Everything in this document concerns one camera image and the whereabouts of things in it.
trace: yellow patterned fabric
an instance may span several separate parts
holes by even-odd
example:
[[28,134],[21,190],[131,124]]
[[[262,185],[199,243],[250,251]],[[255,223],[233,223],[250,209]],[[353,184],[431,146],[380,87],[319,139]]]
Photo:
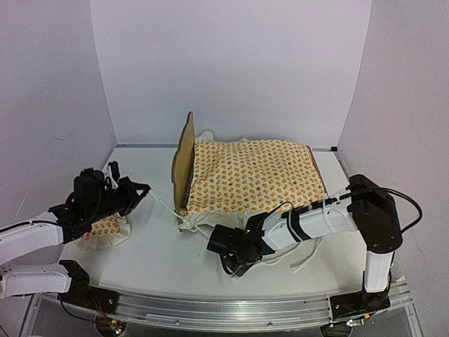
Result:
[[306,145],[288,140],[199,142],[187,210],[268,212],[285,201],[295,207],[310,204],[324,193]]

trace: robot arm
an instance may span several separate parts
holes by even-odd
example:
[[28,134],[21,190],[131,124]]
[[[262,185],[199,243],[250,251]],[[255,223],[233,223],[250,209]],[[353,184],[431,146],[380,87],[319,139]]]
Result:
[[359,312],[373,312],[389,305],[389,270],[403,239],[393,197],[365,176],[352,176],[346,189],[322,201],[253,216],[244,230],[217,225],[208,250],[220,254],[226,273],[241,277],[263,256],[291,244],[356,230],[367,246],[363,290],[343,300],[346,308],[349,301]]
[[[91,231],[91,225],[107,216],[128,215],[147,195],[150,187],[120,178],[118,164],[108,165],[109,176],[87,168],[74,179],[74,191],[64,204],[51,207],[36,218],[0,229],[0,298],[57,292],[66,302],[95,310],[95,298],[114,297],[111,291],[89,286],[86,272],[74,261],[45,266],[6,264],[38,249],[66,244]],[[114,305],[102,302],[106,312]]]

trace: white cord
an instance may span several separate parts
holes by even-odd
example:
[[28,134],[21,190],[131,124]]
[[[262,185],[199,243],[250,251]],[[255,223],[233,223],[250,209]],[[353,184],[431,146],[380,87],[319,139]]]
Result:
[[315,253],[318,251],[318,248],[320,248],[321,244],[323,243],[324,237],[320,237],[314,245],[314,248],[312,249],[311,253],[301,262],[295,263],[293,265],[290,265],[290,271],[295,274],[299,269],[305,266],[306,263],[308,263],[314,256]]
[[326,200],[327,200],[327,198],[326,198],[326,195],[324,194],[323,195],[323,218],[324,218],[324,222],[326,223],[326,226],[328,226],[330,232],[335,234],[336,231],[335,231],[334,227],[329,223],[329,220],[328,220],[328,214],[326,212]]
[[196,233],[197,231],[199,231],[201,234],[205,235],[207,238],[210,237],[210,235],[208,233],[206,233],[204,230],[202,230],[199,225],[194,225],[193,223],[191,223],[189,220],[187,220],[185,217],[180,216],[179,214],[177,214],[171,207],[169,207],[169,205],[167,205],[167,203],[161,198],[161,195],[156,192],[155,190],[151,189],[149,191],[149,193],[151,194],[151,196],[153,196],[153,198],[156,201],[159,201],[161,204],[164,205],[164,207],[170,211],[170,213],[172,213],[176,218],[181,219],[182,220],[182,229],[183,230],[189,230],[192,233]]

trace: cardboard piece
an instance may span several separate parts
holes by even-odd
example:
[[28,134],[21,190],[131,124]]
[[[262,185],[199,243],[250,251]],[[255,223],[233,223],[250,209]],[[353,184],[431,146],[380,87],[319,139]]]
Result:
[[189,180],[194,168],[195,128],[194,113],[189,112],[181,133],[180,142],[173,158],[171,181],[175,198],[175,212],[180,216],[188,214],[184,205],[185,195],[189,189]]

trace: metal frame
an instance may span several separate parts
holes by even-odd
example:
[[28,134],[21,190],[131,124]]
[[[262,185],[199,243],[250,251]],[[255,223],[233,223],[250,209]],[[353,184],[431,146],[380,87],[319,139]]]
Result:
[[[391,285],[389,298],[395,310],[405,307],[413,337],[422,331],[407,282]],[[58,302],[54,294],[38,294],[30,301],[20,336],[30,336],[42,300]],[[67,305],[85,313],[95,311]],[[201,300],[120,293],[111,318],[159,328],[190,331],[267,332],[298,330],[330,322],[328,296],[271,300]]]

